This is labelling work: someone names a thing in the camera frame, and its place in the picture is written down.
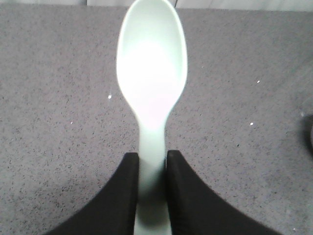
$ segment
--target white plastic spoon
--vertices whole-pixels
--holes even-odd
[[[169,235],[164,129],[185,86],[187,50],[179,17],[167,0],[131,5],[118,39],[116,73],[140,130],[134,234]]]

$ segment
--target spoon handle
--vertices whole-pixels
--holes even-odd
[[[165,197],[164,127],[139,123],[139,188],[135,235],[171,235]]]

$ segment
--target spoon bowl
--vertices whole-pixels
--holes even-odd
[[[163,124],[187,77],[182,26],[166,0],[137,0],[121,27],[116,57],[117,80],[137,119]]]

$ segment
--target black object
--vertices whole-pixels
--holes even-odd
[[[220,198],[178,150],[167,154],[166,190],[173,235],[279,235]]]
[[[132,235],[139,157],[126,153],[114,175],[77,214],[46,235]]]
[[[139,157],[126,153],[101,191],[77,214],[45,235],[132,235]],[[166,196],[173,235],[280,235],[220,198],[178,150],[167,154]]]

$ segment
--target gray carpet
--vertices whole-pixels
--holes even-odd
[[[136,120],[115,76],[126,8],[0,5],[0,234],[82,208]],[[285,235],[313,234],[313,13],[179,9],[189,53],[166,128],[222,198]]]

